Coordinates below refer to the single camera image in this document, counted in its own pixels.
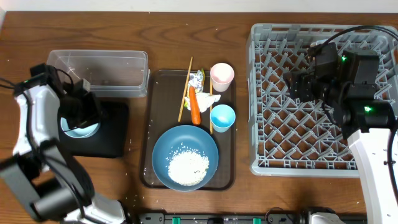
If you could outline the light blue plastic bowl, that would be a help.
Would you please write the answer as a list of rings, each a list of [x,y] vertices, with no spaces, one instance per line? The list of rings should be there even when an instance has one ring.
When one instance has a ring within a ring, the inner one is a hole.
[[[94,135],[100,128],[100,124],[96,123],[87,128],[70,128],[65,118],[60,118],[60,127],[62,131],[71,138],[89,138]]]

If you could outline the dark blue plate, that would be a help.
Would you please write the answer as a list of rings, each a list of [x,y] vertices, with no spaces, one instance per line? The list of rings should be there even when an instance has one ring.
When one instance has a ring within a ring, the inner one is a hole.
[[[152,152],[152,168],[167,188],[189,192],[202,188],[218,168],[219,150],[205,130],[181,125],[158,138]]]

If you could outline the pile of white rice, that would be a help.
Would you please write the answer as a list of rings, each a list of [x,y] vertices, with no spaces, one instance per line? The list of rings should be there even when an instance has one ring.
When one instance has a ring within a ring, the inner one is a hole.
[[[182,186],[191,187],[199,184],[206,176],[210,162],[203,151],[191,148],[183,143],[174,148],[167,158],[168,176]]]

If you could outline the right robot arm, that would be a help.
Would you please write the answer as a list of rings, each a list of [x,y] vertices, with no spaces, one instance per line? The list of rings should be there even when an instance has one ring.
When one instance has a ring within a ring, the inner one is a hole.
[[[378,54],[334,42],[308,49],[311,67],[287,72],[290,97],[320,100],[340,127],[359,172],[368,223],[397,223],[397,118],[389,102],[375,99]]]

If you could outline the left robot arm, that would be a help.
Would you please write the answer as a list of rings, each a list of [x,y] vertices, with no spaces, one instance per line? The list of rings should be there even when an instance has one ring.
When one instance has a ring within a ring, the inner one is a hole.
[[[128,209],[94,190],[87,171],[59,140],[59,118],[68,127],[100,123],[106,113],[86,80],[64,83],[59,68],[42,63],[20,83],[4,80],[20,109],[12,157],[1,162],[1,178],[36,221],[132,223]]]

